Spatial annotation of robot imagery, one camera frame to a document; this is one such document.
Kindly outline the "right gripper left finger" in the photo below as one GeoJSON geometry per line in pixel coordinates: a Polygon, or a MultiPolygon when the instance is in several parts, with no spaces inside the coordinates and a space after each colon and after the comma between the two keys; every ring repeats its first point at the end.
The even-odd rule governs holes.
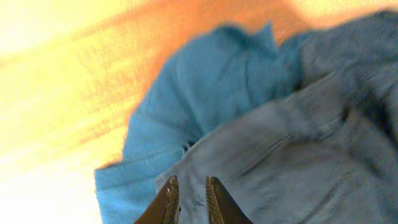
{"type": "Polygon", "coordinates": [[[177,176],[171,176],[134,224],[178,224],[180,216],[177,176]]]}

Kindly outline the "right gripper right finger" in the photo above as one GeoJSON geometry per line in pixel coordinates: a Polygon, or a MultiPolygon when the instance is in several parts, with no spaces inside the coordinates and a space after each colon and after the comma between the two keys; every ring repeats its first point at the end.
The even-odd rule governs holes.
{"type": "Polygon", "coordinates": [[[206,210],[209,224],[253,224],[217,177],[206,176],[206,210]]]}

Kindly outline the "navy blue shorts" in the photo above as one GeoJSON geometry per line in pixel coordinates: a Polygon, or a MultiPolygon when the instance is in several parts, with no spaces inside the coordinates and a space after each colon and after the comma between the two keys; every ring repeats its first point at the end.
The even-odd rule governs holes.
{"type": "Polygon", "coordinates": [[[199,140],[176,175],[180,222],[206,223],[215,176],[254,223],[397,222],[397,13],[321,31],[301,87],[199,140]]]}

